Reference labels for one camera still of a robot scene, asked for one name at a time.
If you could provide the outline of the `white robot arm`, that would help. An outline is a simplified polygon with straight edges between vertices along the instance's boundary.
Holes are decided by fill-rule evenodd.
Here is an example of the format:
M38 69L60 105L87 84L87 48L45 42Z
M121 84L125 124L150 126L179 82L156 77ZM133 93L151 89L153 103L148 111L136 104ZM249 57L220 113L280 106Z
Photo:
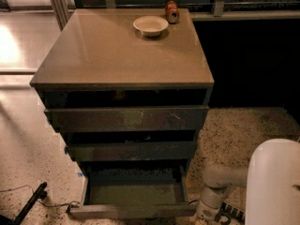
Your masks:
M246 190L245 225L300 225L300 143L261 143L246 168L214 164L202 172L204 189L196 214L213 221L232 187Z

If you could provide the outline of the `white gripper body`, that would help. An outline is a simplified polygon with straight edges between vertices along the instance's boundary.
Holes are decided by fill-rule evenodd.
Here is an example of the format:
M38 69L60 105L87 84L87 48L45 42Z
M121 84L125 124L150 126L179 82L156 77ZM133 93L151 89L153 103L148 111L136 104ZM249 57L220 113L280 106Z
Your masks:
M199 201L196 208L195 225L230 225L231 218L220 208L212 208Z

